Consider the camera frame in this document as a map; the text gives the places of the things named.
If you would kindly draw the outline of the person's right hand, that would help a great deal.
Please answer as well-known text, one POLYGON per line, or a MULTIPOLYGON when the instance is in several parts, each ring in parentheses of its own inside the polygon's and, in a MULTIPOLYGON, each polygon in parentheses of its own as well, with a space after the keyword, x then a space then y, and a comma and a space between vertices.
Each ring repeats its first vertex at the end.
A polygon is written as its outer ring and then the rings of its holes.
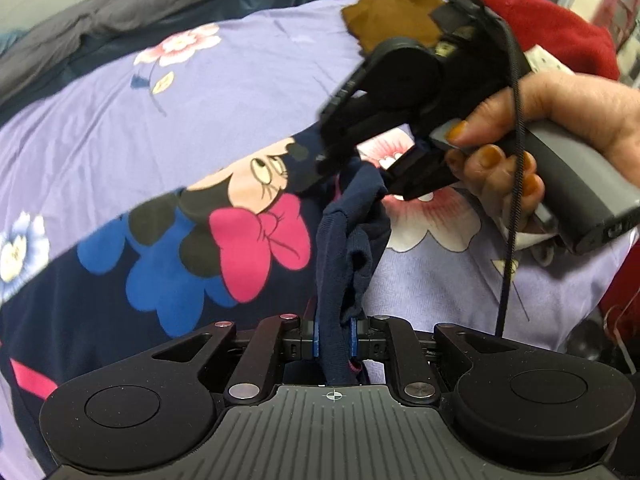
MULTIPOLYGON (((532 73, 518 83, 524 122, 549 119, 579 136, 634 185, 639 183, 639 91, 585 74, 532 73)), ((514 128, 512 90, 505 88, 447 134, 452 174, 488 216, 510 219, 516 158, 497 142, 514 128)))

